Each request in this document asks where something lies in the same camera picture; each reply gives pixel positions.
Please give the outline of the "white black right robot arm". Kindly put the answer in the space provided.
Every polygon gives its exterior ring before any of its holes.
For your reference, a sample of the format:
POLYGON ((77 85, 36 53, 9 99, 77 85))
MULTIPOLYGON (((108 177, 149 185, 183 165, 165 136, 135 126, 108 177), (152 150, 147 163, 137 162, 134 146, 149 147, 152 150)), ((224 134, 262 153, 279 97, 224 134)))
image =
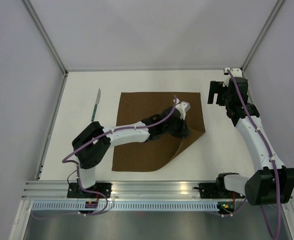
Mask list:
POLYGON ((243 77, 210 82, 208 103, 225 106, 227 116, 245 141, 255 171, 251 177, 219 174, 215 192, 222 198, 236 192, 253 206, 286 204, 294 189, 294 168, 286 167, 271 146, 256 106, 248 102, 248 87, 243 77))

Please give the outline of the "green handled knife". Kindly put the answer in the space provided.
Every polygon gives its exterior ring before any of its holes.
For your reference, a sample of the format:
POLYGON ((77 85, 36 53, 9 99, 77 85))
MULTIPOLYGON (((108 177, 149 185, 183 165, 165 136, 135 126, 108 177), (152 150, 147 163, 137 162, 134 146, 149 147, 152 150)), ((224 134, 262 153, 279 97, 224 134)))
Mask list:
POLYGON ((91 122, 94 122, 96 111, 97 111, 97 107, 98 107, 98 104, 100 102, 100 96, 101 96, 101 89, 99 88, 98 89, 98 92, 97 92, 97 96, 96 96, 96 101, 95 101, 94 109, 93 109, 92 116, 91 116, 91 122))

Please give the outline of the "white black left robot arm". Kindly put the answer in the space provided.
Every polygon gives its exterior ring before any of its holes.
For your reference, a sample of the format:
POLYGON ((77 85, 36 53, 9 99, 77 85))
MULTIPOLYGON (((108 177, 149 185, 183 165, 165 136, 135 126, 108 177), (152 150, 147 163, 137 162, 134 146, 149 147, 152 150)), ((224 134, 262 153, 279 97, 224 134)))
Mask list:
POLYGON ((81 182, 79 193, 85 198, 95 195, 95 167, 110 148, 129 143, 150 142, 167 134, 179 139, 189 136, 186 122, 189 109, 189 103, 182 101, 175 107, 165 109, 161 114, 130 125, 103 127, 97 121, 90 123, 72 141, 78 163, 77 175, 81 182))

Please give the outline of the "brown cloth napkin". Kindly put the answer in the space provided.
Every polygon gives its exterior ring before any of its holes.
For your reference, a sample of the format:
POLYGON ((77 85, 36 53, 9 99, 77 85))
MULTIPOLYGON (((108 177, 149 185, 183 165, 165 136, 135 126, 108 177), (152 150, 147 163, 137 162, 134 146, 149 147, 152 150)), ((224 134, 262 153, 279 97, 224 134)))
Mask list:
POLYGON ((174 98, 188 102, 186 120, 190 135, 179 139, 166 134, 146 143, 134 142, 114 147, 112 170, 116 172, 153 172, 175 158, 205 133, 199 92, 123 92, 117 113, 117 126, 130 125, 161 114, 172 107, 174 98))

